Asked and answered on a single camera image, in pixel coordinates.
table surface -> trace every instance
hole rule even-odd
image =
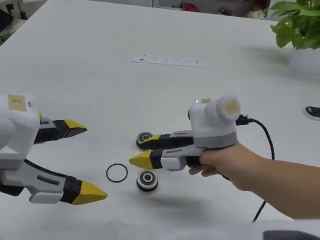
[[[100,226],[108,221],[154,228],[249,223],[262,200],[222,177],[157,170],[159,187],[144,195],[140,171],[122,183],[106,179],[113,163],[140,151],[140,132],[190,129],[197,98],[236,94],[242,113],[263,122],[277,159],[320,166],[319,122],[302,114],[318,106],[320,81],[290,72],[266,20],[103,3],[51,0],[1,48],[1,91],[32,93],[42,115],[73,119],[88,132],[35,145],[29,159],[105,190],[106,200],[72,206],[31,204],[29,193],[0,197],[0,232],[34,234]],[[197,58],[207,68],[133,63],[139,55]],[[239,140],[265,157],[262,129],[238,127]],[[259,220],[288,219],[266,206]]]

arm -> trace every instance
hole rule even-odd
[[[218,172],[240,190],[250,191],[294,219],[320,218],[320,168],[263,158],[242,144],[207,150],[191,175]]]
[[[250,190],[293,219],[320,218],[320,168],[263,159]]]

power cord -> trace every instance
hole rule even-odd
[[[238,120],[235,122],[235,124],[237,126],[240,126],[240,125],[248,125],[249,123],[256,123],[258,124],[264,131],[265,135],[266,135],[266,138],[268,139],[268,142],[269,142],[269,145],[270,145],[270,150],[271,150],[271,159],[272,160],[275,160],[275,149],[274,149],[274,144],[272,143],[272,140],[271,140],[271,137],[270,137],[270,134],[267,130],[267,128],[258,120],[255,120],[253,118],[249,118],[247,115],[240,115],[240,117],[238,118]],[[254,223],[255,221],[257,221],[259,215],[261,214],[262,210],[264,209],[265,205],[266,205],[266,201],[263,201],[263,203],[261,204],[260,208],[258,209],[258,211],[256,212],[253,220],[252,220],[252,223]]]

human hand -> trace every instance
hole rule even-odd
[[[250,183],[261,169],[264,158],[250,151],[241,143],[205,151],[200,157],[201,166],[192,167],[190,175],[201,172],[203,177],[221,174],[242,191],[250,191]]]

black o-ring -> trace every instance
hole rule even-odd
[[[113,166],[122,166],[122,167],[124,167],[124,169],[125,169],[125,176],[124,176],[123,179],[121,179],[121,180],[112,180],[112,179],[109,177],[109,175],[108,175],[109,169],[112,168]],[[126,178],[128,177],[128,168],[127,168],[125,165],[123,165],[122,163],[114,163],[114,164],[111,164],[111,165],[106,169],[105,175],[106,175],[106,178],[107,178],[110,182],[112,182],[112,183],[121,183],[121,182],[123,182],[124,180],[126,180]]]

